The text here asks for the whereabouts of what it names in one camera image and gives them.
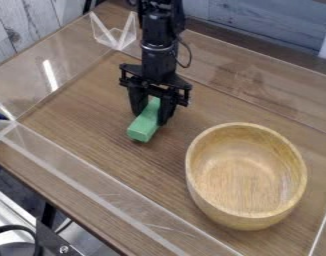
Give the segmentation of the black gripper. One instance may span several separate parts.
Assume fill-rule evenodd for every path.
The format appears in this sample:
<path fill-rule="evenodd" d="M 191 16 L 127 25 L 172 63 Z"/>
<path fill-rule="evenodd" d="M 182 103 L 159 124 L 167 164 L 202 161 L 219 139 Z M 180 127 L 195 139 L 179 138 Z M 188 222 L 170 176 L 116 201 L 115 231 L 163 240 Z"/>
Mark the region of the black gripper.
<path fill-rule="evenodd" d="M 123 63 L 119 66 L 122 70 L 119 83 L 128 90 L 131 110 L 135 116 L 143 112 L 150 96 L 160 99 L 158 125 L 163 126 L 174 115 L 176 105 L 188 105 L 193 86 L 176 74 L 176 41 L 163 48 L 142 44 L 140 49 L 142 62 L 139 64 Z"/>

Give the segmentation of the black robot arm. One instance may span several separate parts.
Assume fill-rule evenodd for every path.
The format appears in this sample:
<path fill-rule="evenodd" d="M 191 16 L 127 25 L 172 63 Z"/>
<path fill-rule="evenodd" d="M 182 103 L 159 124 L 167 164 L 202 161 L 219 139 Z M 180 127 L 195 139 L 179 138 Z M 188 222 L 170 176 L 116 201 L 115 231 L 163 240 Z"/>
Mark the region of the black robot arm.
<path fill-rule="evenodd" d="M 188 106 L 193 85 L 176 74 L 179 45 L 188 48 L 180 33 L 186 29 L 182 0 L 138 0 L 142 29 L 139 65 L 119 65 L 119 84 L 127 88 L 132 113 L 139 116 L 148 105 L 148 97 L 160 100 L 156 122 L 163 126 L 174 116 L 176 106 Z"/>

